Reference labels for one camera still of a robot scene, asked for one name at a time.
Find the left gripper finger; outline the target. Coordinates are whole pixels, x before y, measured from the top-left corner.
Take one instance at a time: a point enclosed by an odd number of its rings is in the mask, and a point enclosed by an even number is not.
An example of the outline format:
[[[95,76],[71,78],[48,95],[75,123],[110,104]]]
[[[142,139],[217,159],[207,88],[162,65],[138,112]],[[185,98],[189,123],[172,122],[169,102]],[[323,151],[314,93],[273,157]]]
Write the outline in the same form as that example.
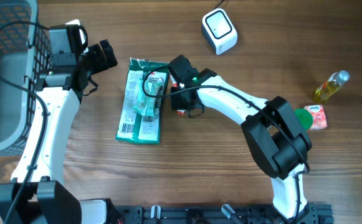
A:
[[[99,44],[88,47],[87,58],[90,61],[92,75],[108,70],[107,58]]]
[[[113,47],[110,45],[107,39],[100,41],[102,49],[99,59],[100,69],[108,70],[109,68],[116,67],[118,65],[117,58],[114,54]]]

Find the red stick sachet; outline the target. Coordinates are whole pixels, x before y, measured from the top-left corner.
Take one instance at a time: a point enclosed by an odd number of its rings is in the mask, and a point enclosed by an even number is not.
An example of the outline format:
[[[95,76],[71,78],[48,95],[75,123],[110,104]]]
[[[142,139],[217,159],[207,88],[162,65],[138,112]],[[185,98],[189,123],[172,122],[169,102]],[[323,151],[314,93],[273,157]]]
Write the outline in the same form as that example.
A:
[[[170,88],[170,93],[177,92],[179,90],[179,85],[174,79],[172,75],[170,75],[170,79],[172,82],[172,86]],[[178,115],[184,115],[185,109],[183,108],[182,101],[179,99],[179,95],[172,95],[171,96],[171,109],[176,110]]]

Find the mint green wipes pack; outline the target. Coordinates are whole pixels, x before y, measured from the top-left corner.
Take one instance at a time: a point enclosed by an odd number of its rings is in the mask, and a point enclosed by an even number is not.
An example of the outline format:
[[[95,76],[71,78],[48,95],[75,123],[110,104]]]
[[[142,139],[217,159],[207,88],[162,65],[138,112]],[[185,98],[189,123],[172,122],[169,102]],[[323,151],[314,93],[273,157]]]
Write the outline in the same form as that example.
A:
[[[162,78],[155,78],[155,79],[149,79],[145,82],[145,85],[142,84],[143,81],[140,80],[138,84],[138,98],[136,102],[133,105],[133,109],[142,116],[155,116],[155,104],[156,104],[156,98],[152,98],[149,96],[146,96],[143,93],[142,87],[145,88],[146,92],[149,95],[157,95],[160,91],[163,79]]]

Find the green 3M gloves package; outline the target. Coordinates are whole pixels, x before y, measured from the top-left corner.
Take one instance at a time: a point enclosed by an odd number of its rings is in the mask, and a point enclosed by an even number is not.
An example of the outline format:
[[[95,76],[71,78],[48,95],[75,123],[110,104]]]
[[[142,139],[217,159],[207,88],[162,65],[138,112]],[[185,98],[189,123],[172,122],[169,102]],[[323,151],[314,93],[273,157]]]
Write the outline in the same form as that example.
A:
[[[158,144],[161,131],[161,111],[164,99],[161,95],[166,93],[169,71],[167,64],[150,60],[131,58],[125,85],[125,96],[121,111],[120,122],[116,135],[117,140],[132,142],[135,144]],[[146,96],[156,98],[156,115],[142,116],[138,114],[133,105],[138,98],[138,84],[143,85],[149,79],[162,78],[163,84],[157,95],[149,95],[142,87]]]

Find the green lid round container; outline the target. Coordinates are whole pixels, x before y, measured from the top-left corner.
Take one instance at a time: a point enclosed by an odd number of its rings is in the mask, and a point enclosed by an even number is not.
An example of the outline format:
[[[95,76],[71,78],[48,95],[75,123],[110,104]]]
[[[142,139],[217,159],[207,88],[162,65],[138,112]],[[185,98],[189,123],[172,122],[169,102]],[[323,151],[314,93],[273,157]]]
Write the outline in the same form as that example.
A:
[[[295,115],[301,123],[304,130],[309,130],[313,124],[312,115],[305,109],[299,108],[295,110]]]

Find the orange Kleenex tissue pack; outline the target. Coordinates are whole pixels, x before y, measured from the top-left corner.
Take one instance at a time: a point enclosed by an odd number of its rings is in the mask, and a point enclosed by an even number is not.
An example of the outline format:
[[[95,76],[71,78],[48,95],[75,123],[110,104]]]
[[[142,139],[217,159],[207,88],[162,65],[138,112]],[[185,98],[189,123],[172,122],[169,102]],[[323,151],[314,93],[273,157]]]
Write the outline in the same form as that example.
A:
[[[310,126],[310,130],[325,129],[328,126],[325,111],[322,105],[305,106],[304,109],[307,110],[313,118],[313,123]]]

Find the yellow liquid bottle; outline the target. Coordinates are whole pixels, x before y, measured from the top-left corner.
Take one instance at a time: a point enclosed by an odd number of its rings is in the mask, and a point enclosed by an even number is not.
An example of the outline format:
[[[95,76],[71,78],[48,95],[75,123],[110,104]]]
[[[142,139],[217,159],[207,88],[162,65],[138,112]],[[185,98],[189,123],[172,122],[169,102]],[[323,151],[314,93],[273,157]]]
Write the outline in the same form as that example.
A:
[[[325,102],[329,97],[340,90],[349,79],[350,73],[346,70],[341,70],[332,74],[327,81],[313,92],[312,100],[318,104]]]

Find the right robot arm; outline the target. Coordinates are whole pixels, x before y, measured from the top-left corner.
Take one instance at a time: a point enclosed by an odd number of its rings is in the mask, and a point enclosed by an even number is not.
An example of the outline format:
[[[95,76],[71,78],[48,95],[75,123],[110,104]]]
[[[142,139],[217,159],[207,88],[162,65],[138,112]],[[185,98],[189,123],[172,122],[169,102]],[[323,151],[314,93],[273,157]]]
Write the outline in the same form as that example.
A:
[[[199,102],[240,125],[253,160],[271,178],[274,208],[284,219],[300,221],[307,206],[302,175],[309,171],[312,142],[289,102],[281,96],[267,100],[249,95],[208,68],[198,71],[184,55],[167,68],[183,86],[171,94],[179,95],[188,110]]]

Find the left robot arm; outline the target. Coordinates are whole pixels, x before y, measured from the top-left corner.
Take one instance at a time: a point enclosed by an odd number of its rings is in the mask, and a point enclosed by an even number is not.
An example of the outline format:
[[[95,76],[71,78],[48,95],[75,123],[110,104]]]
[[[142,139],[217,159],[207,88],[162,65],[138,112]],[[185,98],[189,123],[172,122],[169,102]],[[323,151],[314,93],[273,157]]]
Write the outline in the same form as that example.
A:
[[[4,223],[116,223],[120,214],[110,199],[79,200],[65,188],[64,157],[85,88],[117,60],[106,40],[88,44],[78,20],[48,32],[50,52],[30,91],[34,119],[10,182],[0,184],[0,217]]]

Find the white barcode scanner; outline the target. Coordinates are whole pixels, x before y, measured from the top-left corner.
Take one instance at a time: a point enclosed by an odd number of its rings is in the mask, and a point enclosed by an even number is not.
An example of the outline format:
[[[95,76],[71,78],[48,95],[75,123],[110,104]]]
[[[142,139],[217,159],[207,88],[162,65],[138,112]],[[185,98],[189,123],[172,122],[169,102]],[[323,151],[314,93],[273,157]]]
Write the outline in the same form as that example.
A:
[[[216,55],[233,48],[238,40],[238,33],[222,8],[214,9],[202,18],[201,31]]]

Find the grey plastic mesh basket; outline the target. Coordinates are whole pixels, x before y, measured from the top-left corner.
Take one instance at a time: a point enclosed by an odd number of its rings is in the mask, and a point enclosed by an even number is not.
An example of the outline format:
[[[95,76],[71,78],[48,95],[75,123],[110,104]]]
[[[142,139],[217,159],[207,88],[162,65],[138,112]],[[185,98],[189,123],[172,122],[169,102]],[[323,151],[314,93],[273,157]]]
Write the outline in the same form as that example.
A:
[[[50,40],[38,21],[36,0],[0,1],[0,76],[30,91],[48,67]],[[35,98],[0,81],[0,157],[21,155],[36,107]]]

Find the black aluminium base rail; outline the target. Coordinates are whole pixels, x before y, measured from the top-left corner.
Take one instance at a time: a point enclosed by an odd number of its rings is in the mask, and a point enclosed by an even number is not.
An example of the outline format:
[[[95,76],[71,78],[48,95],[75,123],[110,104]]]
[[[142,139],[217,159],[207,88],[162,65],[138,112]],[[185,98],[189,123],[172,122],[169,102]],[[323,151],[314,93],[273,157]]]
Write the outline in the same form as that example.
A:
[[[167,224],[167,223],[292,223],[272,205],[233,207],[142,207],[114,206],[110,199],[81,200],[82,223]]]

